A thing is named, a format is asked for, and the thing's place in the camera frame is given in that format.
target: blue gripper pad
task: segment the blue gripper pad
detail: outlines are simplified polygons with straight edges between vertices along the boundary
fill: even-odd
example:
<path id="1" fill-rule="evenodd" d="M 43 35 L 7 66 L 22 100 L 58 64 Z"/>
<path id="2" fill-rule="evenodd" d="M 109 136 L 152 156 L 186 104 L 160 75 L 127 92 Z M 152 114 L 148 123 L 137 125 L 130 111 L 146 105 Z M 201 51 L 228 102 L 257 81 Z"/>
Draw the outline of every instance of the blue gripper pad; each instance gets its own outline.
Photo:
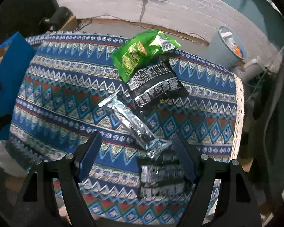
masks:
<path id="1" fill-rule="evenodd" d="M 173 149 L 176 151 L 176 155 L 180 161 L 180 164 L 184 170 L 185 176 L 190 181 L 194 182 L 196 179 L 196 165 L 193 158 L 191 157 L 188 150 L 194 148 L 193 145 L 189 145 L 186 140 L 183 140 L 179 137 L 178 133 L 174 133 L 170 139 L 172 140 Z"/>
<path id="2" fill-rule="evenodd" d="M 79 169 L 77 176 L 79 182 L 88 177 L 101 145 L 102 135 L 100 132 L 94 131 L 87 142 L 78 147 L 75 165 Z"/>

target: silver snack wrapper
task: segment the silver snack wrapper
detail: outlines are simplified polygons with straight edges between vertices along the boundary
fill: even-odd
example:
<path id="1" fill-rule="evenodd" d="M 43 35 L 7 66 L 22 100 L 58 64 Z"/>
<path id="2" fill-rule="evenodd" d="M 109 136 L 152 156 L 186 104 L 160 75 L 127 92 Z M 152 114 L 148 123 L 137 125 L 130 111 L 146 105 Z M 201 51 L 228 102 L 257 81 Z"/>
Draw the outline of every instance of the silver snack wrapper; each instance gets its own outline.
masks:
<path id="1" fill-rule="evenodd" d="M 137 140 L 138 144 L 147 151 L 148 156 L 150 158 L 156 157 L 171 145 L 171 141 L 156 137 L 152 131 L 133 114 L 130 108 L 118 100 L 118 93 L 119 90 L 104 99 L 99 103 L 99 107 L 113 112 L 120 123 L 128 130 L 132 137 Z"/>

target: nutrition label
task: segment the nutrition label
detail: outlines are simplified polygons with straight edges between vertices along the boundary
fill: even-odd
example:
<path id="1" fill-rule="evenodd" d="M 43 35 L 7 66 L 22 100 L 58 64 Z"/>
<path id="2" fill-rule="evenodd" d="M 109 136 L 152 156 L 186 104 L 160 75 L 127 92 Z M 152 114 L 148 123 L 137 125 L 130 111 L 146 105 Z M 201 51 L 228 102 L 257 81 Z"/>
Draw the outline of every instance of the nutrition label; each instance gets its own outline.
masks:
<path id="1" fill-rule="evenodd" d="M 157 65 L 148 66 L 136 71 L 127 84 L 130 90 L 133 91 L 134 89 L 145 84 L 150 79 L 168 72 L 170 72 L 170 70 L 165 66 L 164 63 L 158 63 Z"/>
<path id="2" fill-rule="evenodd" d="M 159 83 L 157 86 L 148 89 L 143 94 L 137 96 L 134 100 L 138 107 L 143 107 L 145 104 L 149 103 L 152 99 L 163 94 L 166 91 L 171 91 L 179 89 L 180 85 L 178 84 L 175 78 L 164 80 Z"/>

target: plastic container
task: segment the plastic container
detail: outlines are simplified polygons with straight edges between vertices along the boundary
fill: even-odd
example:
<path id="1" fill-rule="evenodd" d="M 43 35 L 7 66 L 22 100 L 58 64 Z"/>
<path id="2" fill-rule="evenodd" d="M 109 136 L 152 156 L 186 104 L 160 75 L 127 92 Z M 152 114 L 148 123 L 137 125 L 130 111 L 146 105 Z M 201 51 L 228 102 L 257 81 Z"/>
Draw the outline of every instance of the plastic container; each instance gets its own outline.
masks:
<path id="1" fill-rule="evenodd" d="M 227 27 L 221 26 L 212 38 L 204 58 L 226 68 L 234 67 L 246 59 L 245 46 L 239 36 Z"/>

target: barcode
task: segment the barcode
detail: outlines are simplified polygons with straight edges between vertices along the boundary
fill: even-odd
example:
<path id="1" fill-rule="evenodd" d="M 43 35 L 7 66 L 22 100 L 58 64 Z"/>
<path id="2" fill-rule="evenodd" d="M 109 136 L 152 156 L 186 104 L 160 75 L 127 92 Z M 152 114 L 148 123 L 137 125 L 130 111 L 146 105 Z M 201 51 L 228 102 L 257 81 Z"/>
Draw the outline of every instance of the barcode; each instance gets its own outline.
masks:
<path id="1" fill-rule="evenodd" d="M 168 50 L 173 50 L 175 48 L 175 46 L 169 41 L 167 41 L 164 37 L 159 36 L 159 40 L 160 40 L 161 48 L 163 52 L 168 51 Z"/>
<path id="2" fill-rule="evenodd" d="M 135 82 L 135 80 L 133 78 L 131 78 L 128 83 L 127 83 L 128 87 L 130 88 L 131 91 L 133 91 L 134 89 L 138 88 L 137 83 Z"/>

